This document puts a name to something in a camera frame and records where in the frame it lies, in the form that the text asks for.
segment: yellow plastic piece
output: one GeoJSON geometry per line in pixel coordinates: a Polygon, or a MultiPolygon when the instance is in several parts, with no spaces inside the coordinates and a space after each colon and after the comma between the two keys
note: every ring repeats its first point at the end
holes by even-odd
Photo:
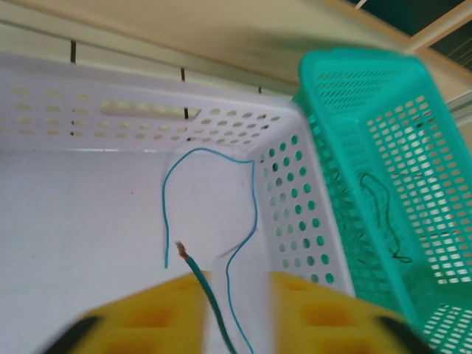
{"type": "Polygon", "coordinates": [[[377,316],[401,317],[322,285],[271,275],[277,354],[401,354],[377,316]]]}
{"type": "Polygon", "coordinates": [[[103,320],[73,353],[202,353],[207,303],[193,274],[112,302],[83,317],[103,320]]]}

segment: yellow object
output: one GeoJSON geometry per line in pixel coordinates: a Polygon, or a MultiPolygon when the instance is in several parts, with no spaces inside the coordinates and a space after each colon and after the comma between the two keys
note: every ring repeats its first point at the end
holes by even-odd
{"type": "MultiPolygon", "coordinates": [[[[270,275],[276,354],[433,353],[390,310],[290,274],[270,275]]],[[[207,306],[189,274],[88,312],[44,354],[199,354],[207,306]]]]}
{"type": "Polygon", "coordinates": [[[408,353],[376,320],[399,315],[285,273],[273,273],[277,354],[408,353]]]}
{"type": "Polygon", "coordinates": [[[201,353],[207,305],[193,274],[171,280],[87,313],[103,320],[72,353],[201,353]]]}

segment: blue wire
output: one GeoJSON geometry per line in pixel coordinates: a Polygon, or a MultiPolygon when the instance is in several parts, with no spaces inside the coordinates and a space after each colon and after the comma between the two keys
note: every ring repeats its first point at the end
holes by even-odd
{"type": "Polygon", "coordinates": [[[254,204],[254,224],[252,226],[252,229],[249,233],[249,235],[244,239],[244,241],[236,248],[235,252],[232,254],[232,256],[229,258],[228,263],[226,264],[226,290],[228,292],[228,303],[229,303],[229,309],[231,310],[231,314],[233,316],[233,319],[236,323],[236,326],[238,330],[241,333],[241,336],[243,337],[246,345],[248,346],[249,350],[251,351],[251,354],[254,354],[254,349],[251,346],[251,343],[249,342],[248,338],[246,337],[246,334],[244,333],[243,328],[241,327],[236,313],[235,309],[233,308],[233,303],[232,303],[232,298],[231,298],[231,281],[229,279],[229,266],[231,265],[231,262],[235,258],[236,254],[243,248],[243,246],[248,243],[248,241],[251,239],[251,237],[254,235],[256,232],[257,228],[257,219],[258,219],[258,214],[257,214],[257,202],[256,202],[256,191],[255,191],[255,163],[254,160],[238,160],[234,159],[231,156],[227,156],[223,153],[220,153],[216,150],[208,149],[206,147],[197,147],[195,149],[190,150],[189,152],[185,153],[177,162],[169,169],[169,172],[167,172],[167,175],[164,178],[164,183],[162,184],[162,213],[164,215],[164,225],[165,225],[165,230],[166,230],[166,235],[165,235],[165,256],[164,256],[164,267],[169,268],[169,248],[170,248],[170,227],[169,227],[169,220],[167,218],[167,207],[166,207],[166,198],[165,198],[165,190],[167,186],[167,182],[169,180],[170,174],[175,170],[175,168],[182,162],[184,161],[190,154],[196,152],[196,151],[206,151],[207,153],[213,153],[215,155],[221,156],[231,162],[235,162],[237,164],[251,164],[251,195],[252,195],[252,202],[254,204]]]}

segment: basket hole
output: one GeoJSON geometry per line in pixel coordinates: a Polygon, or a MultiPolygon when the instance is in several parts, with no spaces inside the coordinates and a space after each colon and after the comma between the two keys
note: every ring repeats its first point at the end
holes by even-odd
{"type": "Polygon", "coordinates": [[[317,303],[302,307],[300,315],[308,327],[351,327],[355,325],[348,309],[333,303],[317,303]]]}
{"type": "Polygon", "coordinates": [[[307,264],[311,267],[315,264],[315,259],[311,256],[307,257],[307,264]]]}
{"type": "Polygon", "coordinates": [[[328,257],[327,254],[322,254],[321,259],[322,259],[323,264],[330,264],[330,258],[328,257]]]}
{"type": "Polygon", "coordinates": [[[327,273],[325,278],[328,284],[334,283],[334,275],[332,275],[331,273],[327,273]]]}

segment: dark green wire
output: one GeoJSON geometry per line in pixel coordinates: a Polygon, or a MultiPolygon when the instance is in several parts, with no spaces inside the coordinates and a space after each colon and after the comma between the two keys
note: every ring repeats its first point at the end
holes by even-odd
{"type": "Polygon", "coordinates": [[[224,325],[223,316],[221,315],[220,308],[218,306],[218,302],[216,301],[215,295],[213,294],[212,289],[210,288],[207,279],[205,278],[204,274],[201,272],[200,268],[198,267],[197,263],[191,257],[186,257],[185,262],[189,265],[192,272],[197,277],[197,280],[200,282],[201,287],[204,289],[206,297],[208,298],[209,304],[212,306],[213,313],[215,314],[216,321],[220,328],[221,335],[223,336],[224,342],[228,347],[228,350],[231,354],[237,354],[235,347],[233,347],[233,343],[231,343],[231,339],[229,339],[228,332],[226,332],[226,327],[224,325]]]}

